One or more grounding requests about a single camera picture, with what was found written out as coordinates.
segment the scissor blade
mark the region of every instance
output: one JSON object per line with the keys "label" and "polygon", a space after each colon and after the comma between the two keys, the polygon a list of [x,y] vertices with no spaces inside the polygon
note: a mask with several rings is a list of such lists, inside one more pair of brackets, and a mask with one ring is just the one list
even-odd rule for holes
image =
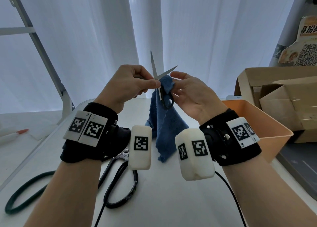
{"label": "scissor blade", "polygon": [[173,67],[172,69],[164,72],[163,74],[160,74],[157,79],[161,79],[162,77],[166,76],[167,74],[171,73],[178,65],[176,65],[175,67]]}
{"label": "scissor blade", "polygon": [[154,77],[154,79],[158,79],[158,74],[156,73],[156,68],[155,68],[155,64],[154,64],[154,60],[153,60],[152,51],[151,51],[151,63],[152,63],[153,77]]}

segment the white backdrop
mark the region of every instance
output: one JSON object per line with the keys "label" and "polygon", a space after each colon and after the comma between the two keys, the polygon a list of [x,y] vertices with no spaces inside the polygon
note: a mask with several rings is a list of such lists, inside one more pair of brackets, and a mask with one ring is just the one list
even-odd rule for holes
{"label": "white backdrop", "polygon": [[[21,1],[77,106],[96,97],[121,64],[141,64],[152,72],[150,50],[158,74],[178,65],[176,70],[200,78],[225,98],[243,69],[269,65],[294,0]],[[9,14],[0,10],[1,27]],[[18,40],[0,38],[0,50],[17,45]],[[6,104],[0,104],[0,113],[61,109],[44,66],[31,54],[22,56],[33,63],[27,68],[9,63],[14,51],[11,58],[3,55],[0,95]]]}

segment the blue cloth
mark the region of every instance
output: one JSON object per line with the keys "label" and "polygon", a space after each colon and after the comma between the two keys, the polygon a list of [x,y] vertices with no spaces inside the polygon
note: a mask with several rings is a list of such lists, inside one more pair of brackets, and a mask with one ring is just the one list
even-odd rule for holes
{"label": "blue cloth", "polygon": [[[160,79],[160,82],[166,93],[172,90],[174,85],[172,77],[166,75]],[[150,115],[145,125],[152,128],[152,138],[156,137],[156,148],[161,154],[158,160],[162,163],[176,151],[175,136],[184,129],[188,129],[188,125],[174,107],[170,109],[163,108],[163,104],[159,99],[158,89],[152,94]]]}

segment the wristband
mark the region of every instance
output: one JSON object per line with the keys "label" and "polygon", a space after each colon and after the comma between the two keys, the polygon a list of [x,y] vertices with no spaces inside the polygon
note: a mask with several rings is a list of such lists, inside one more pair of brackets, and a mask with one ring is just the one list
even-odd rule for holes
{"label": "wristband", "polygon": [[201,125],[209,152],[220,166],[248,161],[261,153],[260,140],[244,117],[228,109]]}
{"label": "wristband", "polygon": [[[116,125],[117,121],[117,113],[98,103],[89,103],[83,111],[77,111],[64,136],[66,141],[61,160],[75,163],[84,159],[101,160],[105,156],[116,156],[122,151],[122,145],[126,144],[126,136],[130,135],[129,129]],[[110,148],[113,135],[119,135],[124,143],[119,140],[117,146]]]}

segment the orange plastic container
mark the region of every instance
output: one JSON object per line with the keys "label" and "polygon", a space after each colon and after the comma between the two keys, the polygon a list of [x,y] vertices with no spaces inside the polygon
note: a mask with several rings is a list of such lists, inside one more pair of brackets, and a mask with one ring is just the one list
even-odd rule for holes
{"label": "orange plastic container", "polygon": [[283,148],[293,132],[246,100],[224,100],[223,103],[240,117],[245,117],[260,138],[262,155],[271,162]]}

